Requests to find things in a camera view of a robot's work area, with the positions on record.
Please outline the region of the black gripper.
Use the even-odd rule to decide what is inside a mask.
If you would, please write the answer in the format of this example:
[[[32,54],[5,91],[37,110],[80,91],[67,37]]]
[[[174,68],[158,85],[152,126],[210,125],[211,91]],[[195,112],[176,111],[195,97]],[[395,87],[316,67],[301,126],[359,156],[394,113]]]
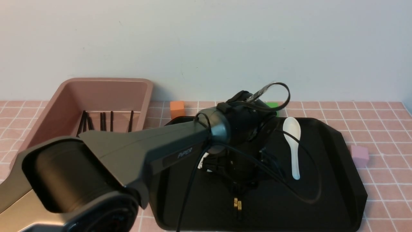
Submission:
[[[261,181],[273,180],[258,164],[273,172],[275,181],[285,181],[286,174],[277,157],[266,149],[266,144],[278,128],[278,124],[277,119],[265,120],[251,140],[235,146],[235,149],[243,152],[245,156],[233,149],[225,148],[219,154],[209,154],[203,161],[203,168],[208,168],[213,174],[221,176],[231,193],[236,195],[256,189]]]

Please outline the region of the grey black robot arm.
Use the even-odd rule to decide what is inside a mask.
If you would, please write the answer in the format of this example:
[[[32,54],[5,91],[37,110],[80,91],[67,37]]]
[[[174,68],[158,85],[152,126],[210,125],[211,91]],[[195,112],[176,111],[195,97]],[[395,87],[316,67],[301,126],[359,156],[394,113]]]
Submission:
[[[270,108],[241,91],[190,122],[128,133],[89,130],[20,152],[1,184],[3,232],[128,232],[153,175],[187,157],[262,139]]]

